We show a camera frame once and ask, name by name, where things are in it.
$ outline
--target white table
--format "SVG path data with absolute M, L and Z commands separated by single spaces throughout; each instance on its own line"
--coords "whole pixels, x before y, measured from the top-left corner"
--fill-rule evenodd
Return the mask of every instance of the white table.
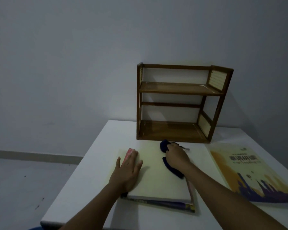
M 234 143 L 251 147 L 288 183 L 288 170 L 241 129 L 217 127 L 213 135 L 213 142 Z M 136 140 L 136 122 L 109 120 L 42 218 L 41 223 L 65 224 L 104 187 L 105 179 L 109 174 L 118 150 L 137 149 L 139 143 L 140 140 Z M 188 148 L 204 147 L 203 144 L 180 144 Z M 196 160 L 195 164 L 200 169 L 221 184 L 224 184 L 208 152 L 194 154 L 193 159 Z M 104 228 L 221 229 L 197 192 L 195 197 L 197 207 L 196 214 L 193 215 L 119 199 L 113 205 Z M 288 228 L 288 208 L 263 205 L 259 207 Z

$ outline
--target lower shelf board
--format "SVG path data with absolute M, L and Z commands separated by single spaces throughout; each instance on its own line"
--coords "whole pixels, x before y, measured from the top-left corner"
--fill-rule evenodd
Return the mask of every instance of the lower shelf board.
M 141 120 L 138 139 L 209 143 L 196 123 Z

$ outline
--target white tile floor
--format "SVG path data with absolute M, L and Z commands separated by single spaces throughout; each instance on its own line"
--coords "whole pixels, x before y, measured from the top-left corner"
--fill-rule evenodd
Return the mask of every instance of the white tile floor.
M 39 226 L 76 167 L 0 159 L 0 230 Z

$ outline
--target purple castle silhouette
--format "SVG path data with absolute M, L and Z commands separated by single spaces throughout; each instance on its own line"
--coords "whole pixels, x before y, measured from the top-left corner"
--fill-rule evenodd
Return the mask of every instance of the purple castle silhouette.
M 237 173 L 242 182 L 238 181 L 240 195 L 245 197 L 251 202 L 267 202 L 267 203 L 288 203 L 288 193 L 277 191 L 271 184 L 267 184 L 264 180 L 258 182 L 259 186 L 263 190 L 264 197 L 257 194 L 246 182 L 240 173 Z

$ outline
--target person's right arm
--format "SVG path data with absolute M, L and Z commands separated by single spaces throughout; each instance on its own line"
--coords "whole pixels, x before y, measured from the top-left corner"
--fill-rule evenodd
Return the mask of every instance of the person's right arm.
M 190 181 L 223 229 L 287 229 L 257 206 L 219 184 L 189 160 L 177 144 L 168 145 L 166 160 Z

